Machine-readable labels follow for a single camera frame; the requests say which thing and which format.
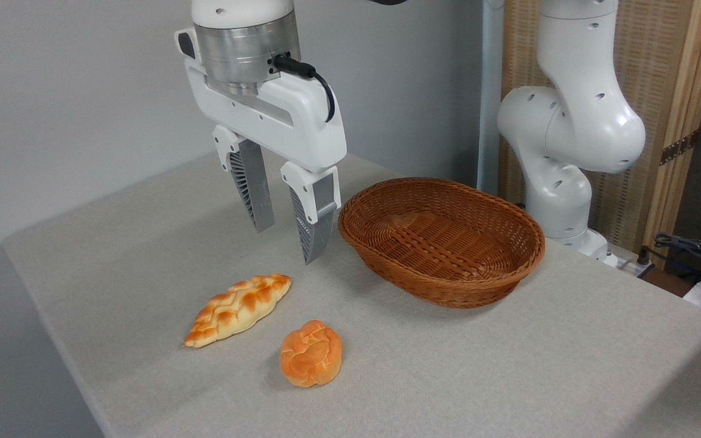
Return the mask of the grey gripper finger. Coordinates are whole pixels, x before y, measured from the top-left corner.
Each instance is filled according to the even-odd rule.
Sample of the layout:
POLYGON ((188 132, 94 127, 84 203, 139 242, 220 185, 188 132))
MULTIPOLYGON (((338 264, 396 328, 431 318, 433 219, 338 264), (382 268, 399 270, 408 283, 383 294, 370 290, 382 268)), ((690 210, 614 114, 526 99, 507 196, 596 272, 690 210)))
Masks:
POLYGON ((326 251, 334 213, 341 208, 338 168, 313 173, 287 162, 281 167, 281 177, 289 186, 301 252, 309 265, 326 251))
POLYGON ((231 175, 256 232, 264 232, 274 225, 274 213, 261 147, 221 125, 212 137, 222 169, 231 175))

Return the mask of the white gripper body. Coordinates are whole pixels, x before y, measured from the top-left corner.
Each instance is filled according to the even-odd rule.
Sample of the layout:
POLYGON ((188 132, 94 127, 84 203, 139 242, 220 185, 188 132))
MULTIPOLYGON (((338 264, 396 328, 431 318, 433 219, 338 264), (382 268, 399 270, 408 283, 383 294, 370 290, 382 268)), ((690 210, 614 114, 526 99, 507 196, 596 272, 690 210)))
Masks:
POLYGON ((222 91, 205 71, 193 28, 175 32, 187 80, 204 116, 304 169, 319 173, 347 154, 340 109, 326 122, 326 90, 316 80, 283 72, 259 85, 255 96, 222 91))

